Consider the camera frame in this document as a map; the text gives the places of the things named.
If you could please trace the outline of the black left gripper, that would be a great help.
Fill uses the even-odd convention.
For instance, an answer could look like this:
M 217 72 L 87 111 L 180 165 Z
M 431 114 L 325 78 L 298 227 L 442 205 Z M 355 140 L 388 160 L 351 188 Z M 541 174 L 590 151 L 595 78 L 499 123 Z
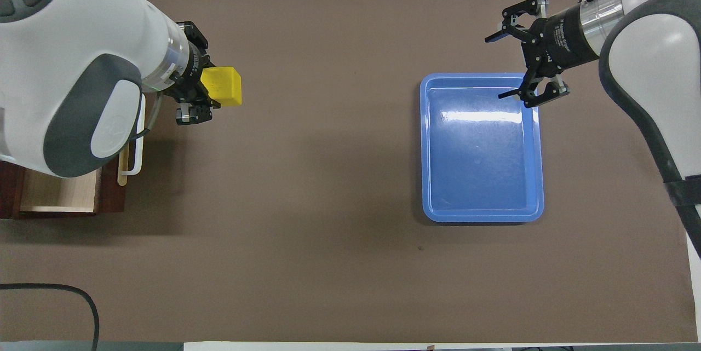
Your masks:
M 177 22 L 186 39 L 194 46 L 189 49 L 188 64 L 175 79 L 175 101 L 178 104 L 175 122 L 177 125 L 196 125 L 211 121 L 214 109 L 220 102 L 210 99 L 201 78 L 204 69 L 213 67 L 208 54 L 209 43 L 193 21 Z

